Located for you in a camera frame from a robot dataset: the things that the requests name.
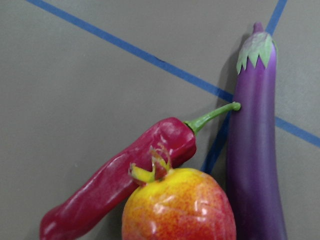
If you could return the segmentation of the purple eggplant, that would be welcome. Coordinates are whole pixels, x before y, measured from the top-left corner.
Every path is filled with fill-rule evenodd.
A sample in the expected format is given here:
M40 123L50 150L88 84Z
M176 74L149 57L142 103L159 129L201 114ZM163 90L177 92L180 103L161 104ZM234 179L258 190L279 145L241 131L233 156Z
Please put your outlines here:
M285 240L275 143L277 48L260 22L236 63L226 157L226 194L239 240Z

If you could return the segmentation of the red chili pepper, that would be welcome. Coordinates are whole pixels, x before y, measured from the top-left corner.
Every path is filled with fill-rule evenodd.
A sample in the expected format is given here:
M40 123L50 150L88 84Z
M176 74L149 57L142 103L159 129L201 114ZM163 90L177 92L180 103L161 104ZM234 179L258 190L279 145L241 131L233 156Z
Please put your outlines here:
M87 234L136 188L128 174L130 164L150 171L150 148L164 146L173 167L179 167L196 152L196 134L215 117L240 110L238 102L226 104L197 119L169 117L158 121L137 140L102 165L65 202L47 212L40 222L41 240L75 240Z

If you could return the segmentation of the red yellow pomegranate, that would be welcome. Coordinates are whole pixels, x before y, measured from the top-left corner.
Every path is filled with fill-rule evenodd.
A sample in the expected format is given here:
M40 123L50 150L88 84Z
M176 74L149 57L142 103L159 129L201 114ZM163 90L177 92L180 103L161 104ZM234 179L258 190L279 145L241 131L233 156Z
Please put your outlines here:
M168 151L150 148L152 170L132 163L138 188L125 203L123 240L235 240L234 214L226 193L209 174L173 168Z

